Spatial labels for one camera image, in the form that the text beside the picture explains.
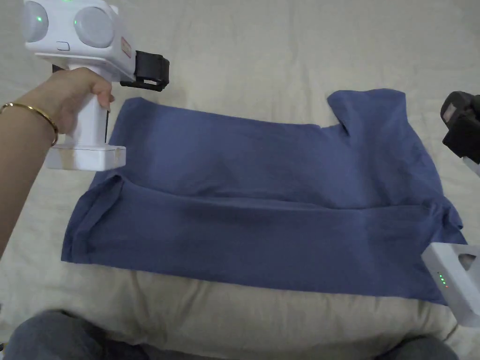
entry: leg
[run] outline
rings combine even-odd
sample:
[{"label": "leg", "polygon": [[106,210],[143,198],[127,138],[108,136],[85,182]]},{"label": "leg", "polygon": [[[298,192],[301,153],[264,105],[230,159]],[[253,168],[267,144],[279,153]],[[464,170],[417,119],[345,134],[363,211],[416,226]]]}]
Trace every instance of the leg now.
[{"label": "leg", "polygon": [[43,312],[21,324],[5,360],[147,360],[139,346],[105,338],[95,325],[61,311]]},{"label": "leg", "polygon": [[458,357],[442,341],[430,336],[421,336],[402,341],[376,360],[458,360]]}]

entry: white plastic handle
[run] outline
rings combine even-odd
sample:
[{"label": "white plastic handle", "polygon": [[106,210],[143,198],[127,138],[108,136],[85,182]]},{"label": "white plastic handle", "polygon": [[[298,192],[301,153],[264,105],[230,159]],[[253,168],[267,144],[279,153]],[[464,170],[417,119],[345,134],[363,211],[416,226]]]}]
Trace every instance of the white plastic handle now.
[{"label": "white plastic handle", "polygon": [[[84,65],[71,64],[70,70],[74,70]],[[111,75],[100,66],[85,66],[96,72],[98,75],[111,82]],[[105,132],[107,126],[107,110],[102,108],[96,95],[89,95],[85,100],[84,106],[78,113],[77,122],[74,129],[65,137],[65,144],[78,144],[88,146],[98,146],[105,144]]]}]

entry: bed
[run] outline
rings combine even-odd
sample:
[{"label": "bed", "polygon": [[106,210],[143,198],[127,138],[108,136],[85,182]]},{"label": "bed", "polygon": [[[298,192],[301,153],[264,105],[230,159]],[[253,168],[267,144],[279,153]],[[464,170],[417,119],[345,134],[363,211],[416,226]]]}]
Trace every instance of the bed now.
[{"label": "bed", "polygon": [[[470,244],[480,244],[480,179],[442,138],[440,107],[479,93],[476,0],[114,0],[138,48],[170,60],[162,93],[114,86],[125,99],[275,121],[337,123],[336,90],[406,93],[410,124],[432,156]],[[47,79],[2,6],[0,100]],[[0,262],[0,340],[44,309],[63,308],[119,340],[232,359],[369,359],[430,334],[478,359],[480,332],[418,300],[280,291],[60,261],[70,214],[93,173],[42,169]]]}]

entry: fingers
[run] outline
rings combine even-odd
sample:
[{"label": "fingers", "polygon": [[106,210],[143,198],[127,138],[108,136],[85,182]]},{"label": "fingers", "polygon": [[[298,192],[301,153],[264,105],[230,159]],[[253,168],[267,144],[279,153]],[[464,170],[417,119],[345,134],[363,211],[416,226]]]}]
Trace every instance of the fingers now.
[{"label": "fingers", "polygon": [[110,111],[110,103],[115,101],[112,93],[112,84],[97,73],[87,68],[78,68],[71,71],[78,81],[87,84],[90,92],[97,95],[99,104]]}]

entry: white handheld device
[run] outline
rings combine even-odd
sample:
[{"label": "white handheld device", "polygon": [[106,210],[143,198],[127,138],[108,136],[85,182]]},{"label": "white handheld device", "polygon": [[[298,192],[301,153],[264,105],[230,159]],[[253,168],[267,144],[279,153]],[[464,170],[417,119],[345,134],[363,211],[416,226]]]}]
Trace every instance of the white handheld device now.
[{"label": "white handheld device", "polygon": [[[161,91],[168,60],[136,51],[118,8],[103,0],[24,0],[27,49],[62,69],[87,67],[109,82]],[[49,151],[49,168],[103,171],[125,165],[126,149],[106,144],[107,110],[90,96],[65,143]]]},{"label": "white handheld device", "polygon": [[[440,116],[443,143],[480,176],[480,96],[452,92]],[[458,323],[480,327],[480,246],[433,242],[421,257]]]}]

